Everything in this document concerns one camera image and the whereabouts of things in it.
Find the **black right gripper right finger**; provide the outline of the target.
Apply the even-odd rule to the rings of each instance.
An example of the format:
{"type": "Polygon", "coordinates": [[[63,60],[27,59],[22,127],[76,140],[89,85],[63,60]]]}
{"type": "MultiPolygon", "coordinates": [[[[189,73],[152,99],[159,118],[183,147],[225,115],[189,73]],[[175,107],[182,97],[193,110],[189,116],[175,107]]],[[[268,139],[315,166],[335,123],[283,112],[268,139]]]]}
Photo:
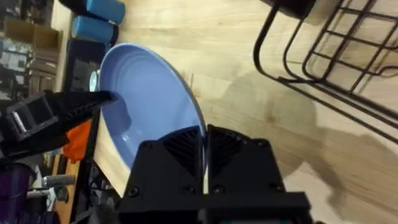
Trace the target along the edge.
{"type": "Polygon", "coordinates": [[[285,192],[270,142],[230,129],[207,126],[210,194],[285,192]]]}

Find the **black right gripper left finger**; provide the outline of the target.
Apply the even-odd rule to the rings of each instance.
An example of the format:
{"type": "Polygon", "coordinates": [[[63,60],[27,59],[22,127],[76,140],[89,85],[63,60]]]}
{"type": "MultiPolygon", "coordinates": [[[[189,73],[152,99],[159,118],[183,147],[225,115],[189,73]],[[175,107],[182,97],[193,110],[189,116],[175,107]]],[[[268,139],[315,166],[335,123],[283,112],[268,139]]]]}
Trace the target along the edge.
{"type": "Polygon", "coordinates": [[[165,198],[203,191],[203,136],[199,126],[140,143],[125,197],[165,198]]]}

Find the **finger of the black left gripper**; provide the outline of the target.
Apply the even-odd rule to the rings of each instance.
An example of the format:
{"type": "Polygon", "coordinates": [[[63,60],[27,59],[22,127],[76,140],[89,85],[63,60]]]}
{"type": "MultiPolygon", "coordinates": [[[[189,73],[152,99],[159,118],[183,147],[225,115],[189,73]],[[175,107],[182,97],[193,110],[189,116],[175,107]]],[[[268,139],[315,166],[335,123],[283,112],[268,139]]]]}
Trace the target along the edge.
{"type": "Polygon", "coordinates": [[[18,139],[16,123],[1,116],[1,153],[3,157],[29,157],[52,151],[69,143],[67,132],[91,119],[99,105],[88,104],[52,118],[49,124],[36,125],[34,132],[18,139]]]}
{"type": "Polygon", "coordinates": [[[67,132],[115,100],[109,91],[41,91],[5,107],[5,140],[22,142],[45,133],[67,132]]]}

